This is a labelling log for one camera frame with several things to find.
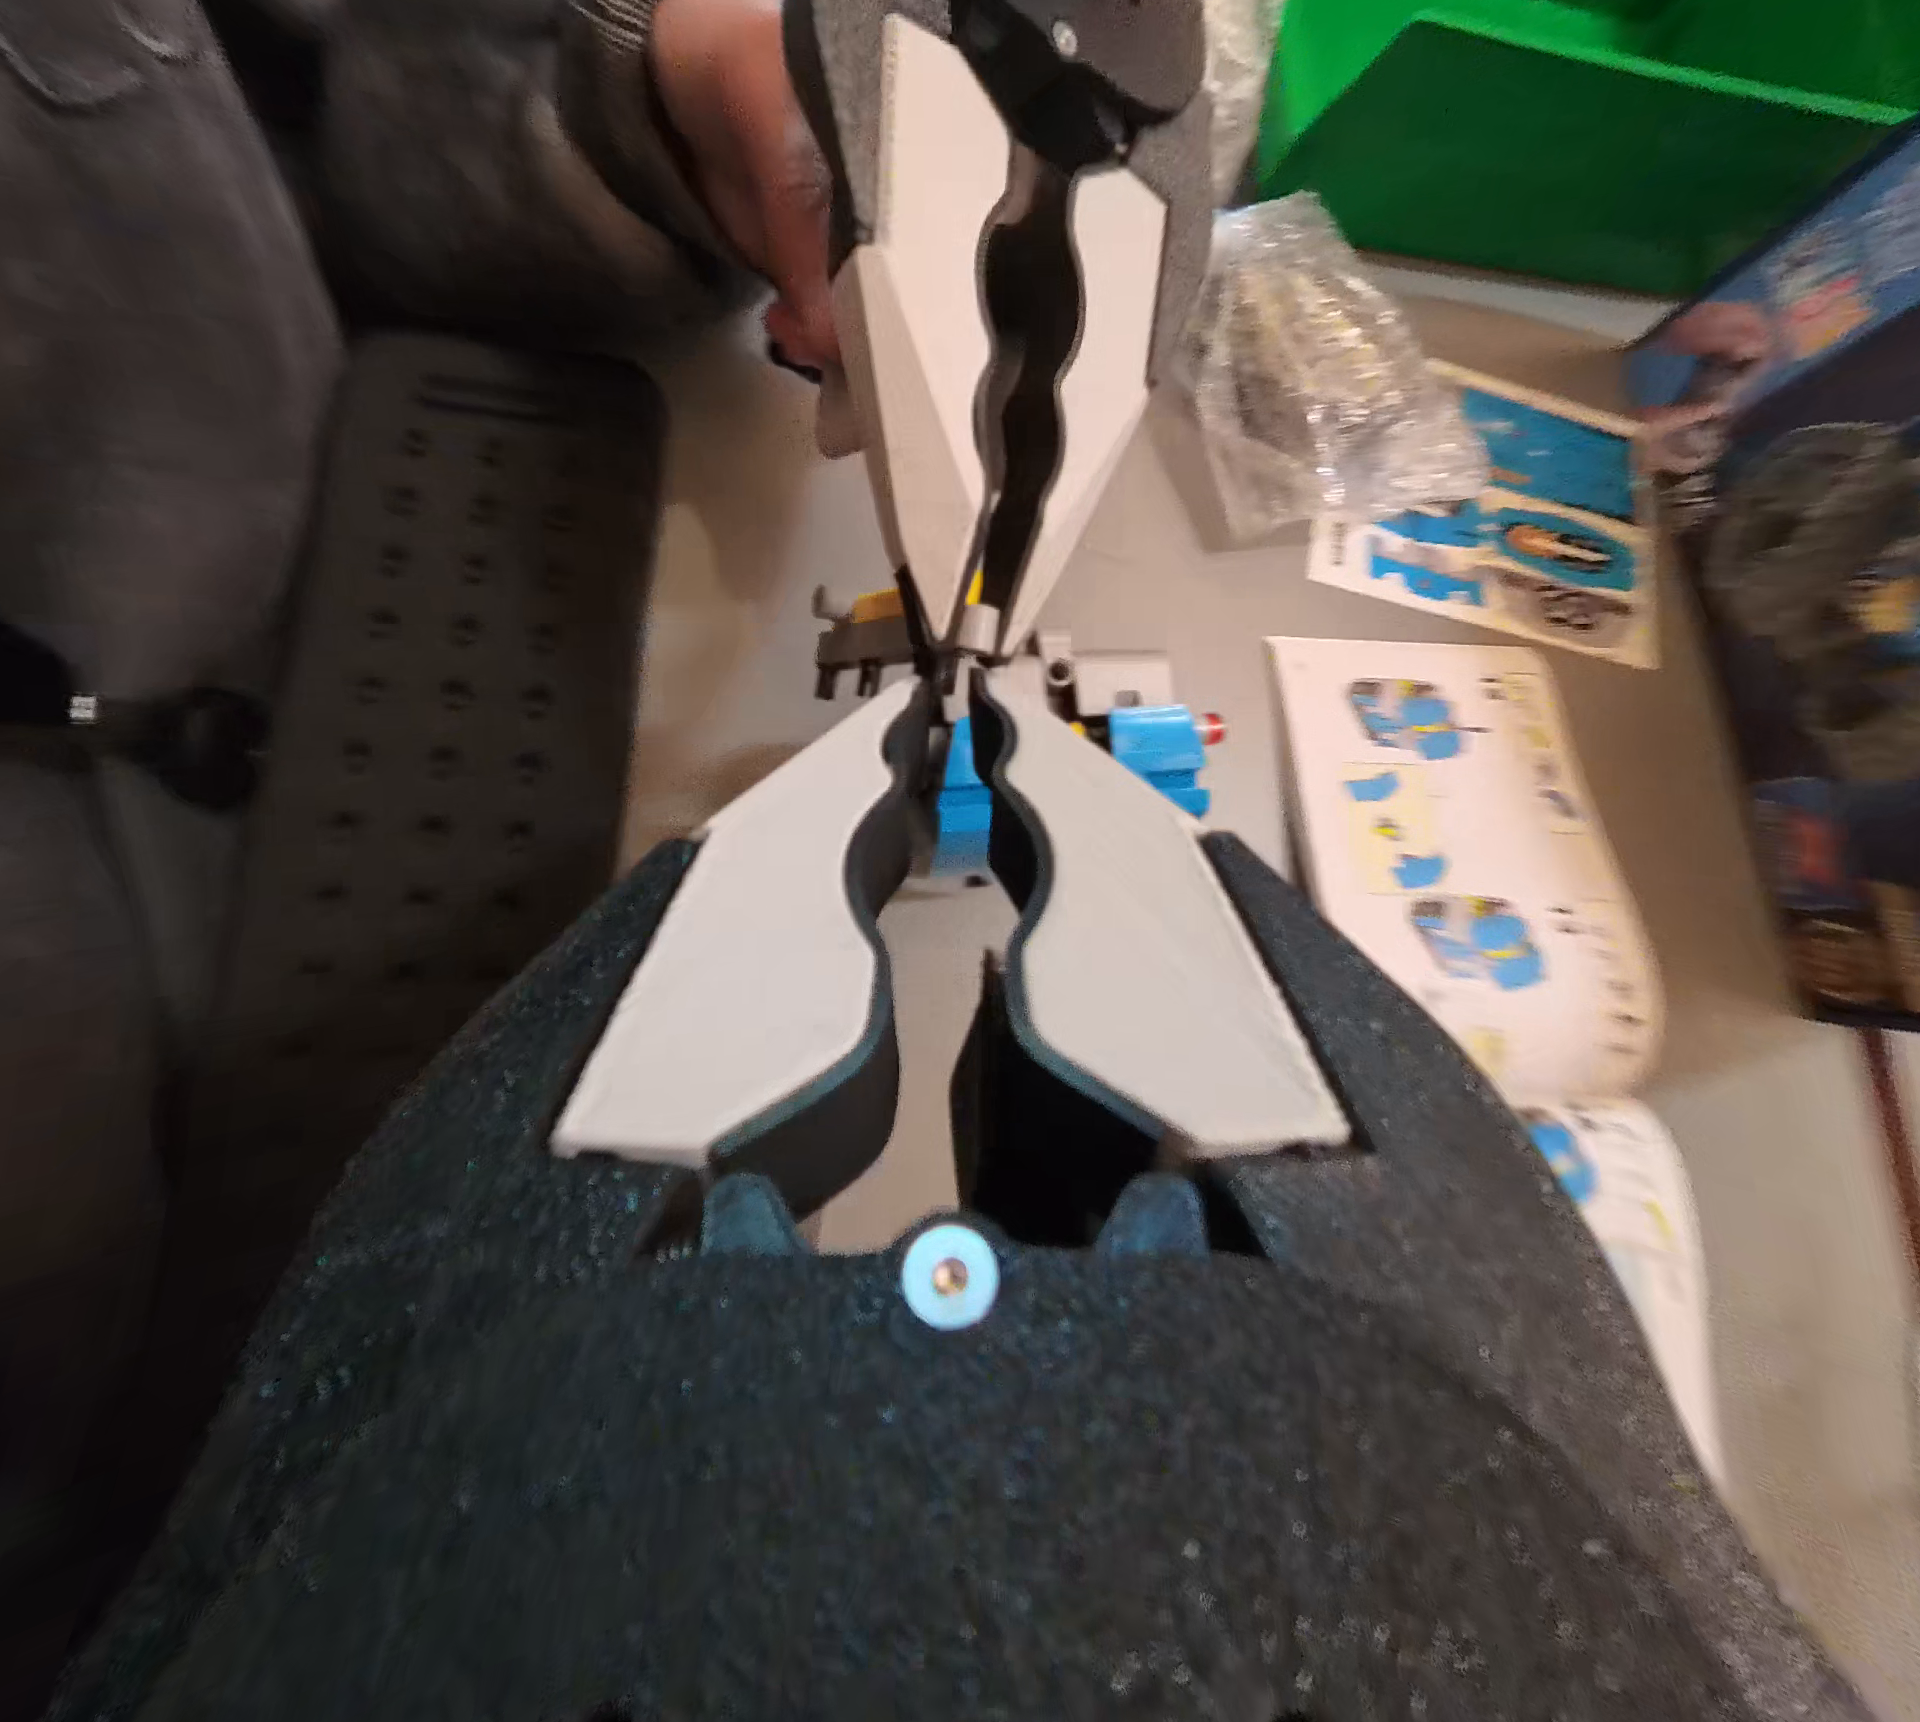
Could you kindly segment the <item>person's left hand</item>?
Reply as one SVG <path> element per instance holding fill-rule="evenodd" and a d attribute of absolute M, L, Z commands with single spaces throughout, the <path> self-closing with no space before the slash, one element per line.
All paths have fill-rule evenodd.
<path fill-rule="evenodd" d="M 659 0 L 651 73 L 693 189 L 772 290 L 772 349 L 784 366 L 824 371 L 840 362 L 829 173 L 787 76 L 784 2 Z"/>

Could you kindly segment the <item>open instruction booklet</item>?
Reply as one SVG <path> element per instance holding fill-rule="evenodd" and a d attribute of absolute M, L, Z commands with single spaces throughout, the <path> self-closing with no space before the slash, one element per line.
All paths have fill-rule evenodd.
<path fill-rule="evenodd" d="M 1319 911 L 1528 1126 L 1723 1485 L 1695 1192 L 1642 1098 L 1663 975 L 1544 658 L 1294 633 L 1265 646 L 1294 861 Z"/>

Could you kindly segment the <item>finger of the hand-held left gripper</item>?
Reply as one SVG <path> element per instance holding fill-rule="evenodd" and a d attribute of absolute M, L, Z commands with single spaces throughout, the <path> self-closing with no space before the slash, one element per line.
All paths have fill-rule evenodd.
<path fill-rule="evenodd" d="M 875 216 L 833 310 L 881 541 L 935 652 L 1011 641 L 986 563 L 1022 351 L 994 329 L 986 283 L 1015 175 L 1015 138 L 964 55 L 886 16 Z"/>
<path fill-rule="evenodd" d="M 983 244 L 986 503 L 959 611 L 975 660 L 1018 654 L 1140 427 L 1164 221 L 1121 166 L 1069 175 L 1034 152 L 1015 161 Z"/>

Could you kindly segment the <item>person's left forearm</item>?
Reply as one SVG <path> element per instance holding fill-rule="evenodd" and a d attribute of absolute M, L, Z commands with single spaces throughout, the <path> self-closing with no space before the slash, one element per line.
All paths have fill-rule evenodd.
<path fill-rule="evenodd" d="M 320 179 L 366 310 L 617 349 L 743 299 L 648 62 L 660 2 L 339 0 Z"/>

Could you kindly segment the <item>grey perforated plastic chair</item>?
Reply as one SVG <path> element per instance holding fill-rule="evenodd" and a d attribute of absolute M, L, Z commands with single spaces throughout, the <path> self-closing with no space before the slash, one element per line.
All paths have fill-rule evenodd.
<path fill-rule="evenodd" d="M 188 1143 L 326 1169 L 606 886 L 665 406 L 634 363 L 355 346 Z"/>

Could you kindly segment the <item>grey blue toy brick vehicle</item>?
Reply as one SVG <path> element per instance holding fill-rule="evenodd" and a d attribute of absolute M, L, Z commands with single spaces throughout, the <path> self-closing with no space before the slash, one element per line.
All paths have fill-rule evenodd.
<path fill-rule="evenodd" d="M 844 609 L 857 595 L 837 597 L 822 584 L 812 589 L 819 700 L 833 700 L 841 679 L 855 680 L 861 700 L 875 699 L 883 679 L 909 663 L 909 621 L 851 626 Z M 1202 819 L 1211 812 L 1202 771 L 1227 728 L 1218 716 L 1175 700 L 1164 654 L 1081 654 L 1069 631 L 1040 630 L 1022 645 L 1001 679 L 1039 695 L 1051 716 L 1185 815 Z M 991 792 L 975 761 L 964 683 L 956 683 L 935 713 L 920 801 L 914 873 L 923 879 L 984 885 L 991 869 Z"/>

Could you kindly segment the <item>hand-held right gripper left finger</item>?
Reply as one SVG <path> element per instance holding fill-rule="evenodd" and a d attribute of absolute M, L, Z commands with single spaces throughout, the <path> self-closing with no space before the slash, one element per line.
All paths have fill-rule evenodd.
<path fill-rule="evenodd" d="M 554 1157 L 756 1175 L 799 1218 L 875 1165 L 900 1079 L 877 918 L 910 869 L 931 716 L 898 680 L 700 830 Z"/>

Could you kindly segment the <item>toy sticker sheet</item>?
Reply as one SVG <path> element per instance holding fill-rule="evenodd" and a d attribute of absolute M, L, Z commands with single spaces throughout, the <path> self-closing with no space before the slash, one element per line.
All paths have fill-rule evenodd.
<path fill-rule="evenodd" d="M 1568 399 L 1437 363 L 1482 446 L 1470 497 L 1309 534 L 1312 583 L 1638 674 L 1663 663 L 1638 432 Z"/>

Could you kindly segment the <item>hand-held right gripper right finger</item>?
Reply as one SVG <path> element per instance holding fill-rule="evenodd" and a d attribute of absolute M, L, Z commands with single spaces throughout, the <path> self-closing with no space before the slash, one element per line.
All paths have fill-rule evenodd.
<path fill-rule="evenodd" d="M 1022 1055 L 1188 1160 L 1345 1148 L 1351 1120 L 1202 829 L 1032 689 L 969 680 Z"/>

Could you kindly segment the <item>dark blue toy box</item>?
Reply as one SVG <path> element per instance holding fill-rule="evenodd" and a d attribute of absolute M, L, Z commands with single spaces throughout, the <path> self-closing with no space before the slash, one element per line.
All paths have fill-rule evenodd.
<path fill-rule="evenodd" d="M 1918 1022 L 1918 126 L 1622 363 L 1815 1019 Z"/>

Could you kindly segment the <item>grey desk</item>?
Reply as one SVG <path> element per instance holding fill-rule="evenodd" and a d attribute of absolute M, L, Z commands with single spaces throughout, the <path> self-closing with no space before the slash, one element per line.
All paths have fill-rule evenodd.
<path fill-rule="evenodd" d="M 706 824 L 849 700 L 814 699 L 811 597 L 883 583 L 857 463 L 814 449 L 814 394 L 753 315 L 640 355 L 668 406 L 659 567 L 623 868 Z M 1213 824 L 1290 869 L 1272 633 L 1493 641 L 1339 593 L 1303 534 L 1231 549 L 1180 407 L 1156 407 L 1045 625 L 1167 654 L 1231 728 Z M 1914 1270 L 1860 1045 L 1788 998 L 1692 608 L 1663 572 L 1663 663 L 1549 652 L 1601 824 L 1663 970 L 1652 1108 L 1703 1237 L 1720 1491 L 1783 1594 L 1880 1717 L 1914 1717 Z"/>

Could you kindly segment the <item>person's grey sweatshirt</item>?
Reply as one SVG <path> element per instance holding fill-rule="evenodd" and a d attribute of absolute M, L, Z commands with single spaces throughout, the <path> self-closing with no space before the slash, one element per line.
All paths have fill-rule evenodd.
<path fill-rule="evenodd" d="M 5 1717 L 153 1493 L 116 1418 L 237 819 L 100 737 L 274 654 L 339 315 L 303 216 L 337 0 L 5 0 Z"/>

